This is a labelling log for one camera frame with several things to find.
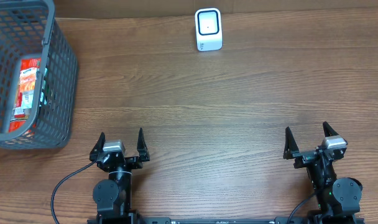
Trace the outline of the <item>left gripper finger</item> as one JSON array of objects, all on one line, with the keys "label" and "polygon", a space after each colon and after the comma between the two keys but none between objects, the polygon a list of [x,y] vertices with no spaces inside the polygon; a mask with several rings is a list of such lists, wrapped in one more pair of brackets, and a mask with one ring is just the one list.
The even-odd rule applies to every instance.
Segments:
[{"label": "left gripper finger", "polygon": [[99,136],[97,143],[94,145],[93,149],[90,152],[89,160],[96,161],[99,154],[103,152],[103,146],[105,144],[106,137],[105,134],[102,132]]},{"label": "left gripper finger", "polygon": [[139,129],[138,139],[137,139],[137,151],[139,153],[139,158],[142,162],[150,161],[150,154],[147,148],[147,144],[144,139],[143,129]]}]

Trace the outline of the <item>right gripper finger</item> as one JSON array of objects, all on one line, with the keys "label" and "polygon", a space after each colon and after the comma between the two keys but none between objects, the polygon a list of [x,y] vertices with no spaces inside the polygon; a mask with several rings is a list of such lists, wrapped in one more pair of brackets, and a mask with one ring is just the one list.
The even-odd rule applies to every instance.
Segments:
[{"label": "right gripper finger", "polygon": [[323,122],[323,131],[325,137],[338,136],[339,134],[328,124],[327,121]]},{"label": "right gripper finger", "polygon": [[298,156],[299,148],[295,142],[292,131],[289,127],[285,128],[285,147],[283,150],[284,159],[294,159]]}]

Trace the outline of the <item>spaghetti pack orange ends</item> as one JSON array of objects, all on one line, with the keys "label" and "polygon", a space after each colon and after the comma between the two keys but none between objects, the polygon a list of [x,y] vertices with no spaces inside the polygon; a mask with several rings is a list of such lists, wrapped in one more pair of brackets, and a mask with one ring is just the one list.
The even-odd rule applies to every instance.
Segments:
[{"label": "spaghetti pack orange ends", "polygon": [[[28,59],[22,59],[21,60],[21,65],[20,65],[20,70],[19,70],[19,75],[20,71],[31,68],[31,67],[36,67],[40,68],[40,63],[41,59],[40,58],[28,58]],[[9,132],[16,131],[19,129],[29,118],[31,109],[22,109],[20,107],[22,101],[22,94],[19,93],[19,79],[17,83],[17,91],[16,91],[16,97],[15,97],[15,102],[14,106],[12,108],[12,113],[11,113],[11,119],[9,123]]]}]

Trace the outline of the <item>teal tissue pack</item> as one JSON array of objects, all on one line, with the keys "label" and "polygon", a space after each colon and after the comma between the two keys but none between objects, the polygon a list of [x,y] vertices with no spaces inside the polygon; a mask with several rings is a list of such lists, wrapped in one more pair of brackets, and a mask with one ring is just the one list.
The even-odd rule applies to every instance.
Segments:
[{"label": "teal tissue pack", "polygon": [[19,93],[22,94],[22,109],[32,108],[37,70],[38,68],[31,67],[20,71]]}]

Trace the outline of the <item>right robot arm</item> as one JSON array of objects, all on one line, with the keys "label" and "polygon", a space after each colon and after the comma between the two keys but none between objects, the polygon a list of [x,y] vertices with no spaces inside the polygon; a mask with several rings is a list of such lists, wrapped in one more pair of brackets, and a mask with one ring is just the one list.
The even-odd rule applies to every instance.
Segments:
[{"label": "right robot arm", "polygon": [[[348,142],[326,121],[323,122],[325,138],[313,151],[301,152],[289,127],[285,128],[285,148],[283,158],[293,159],[296,169],[305,168],[314,192],[301,201],[290,213],[286,223],[364,223],[356,218],[360,212],[363,186],[351,177],[338,178],[333,162],[344,157]],[[304,218],[296,217],[296,212],[315,197],[317,210],[310,210]]]}]

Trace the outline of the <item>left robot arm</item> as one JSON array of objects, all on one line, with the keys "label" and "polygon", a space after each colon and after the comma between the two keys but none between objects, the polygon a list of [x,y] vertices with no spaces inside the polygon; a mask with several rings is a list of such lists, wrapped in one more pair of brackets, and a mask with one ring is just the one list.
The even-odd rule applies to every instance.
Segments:
[{"label": "left robot arm", "polygon": [[96,218],[88,224],[122,223],[145,224],[146,221],[137,210],[132,209],[132,171],[143,168],[150,161],[143,129],[137,139],[137,156],[125,156],[125,147],[120,140],[107,141],[101,133],[90,152],[90,161],[108,174],[93,188],[93,200],[97,206]]}]

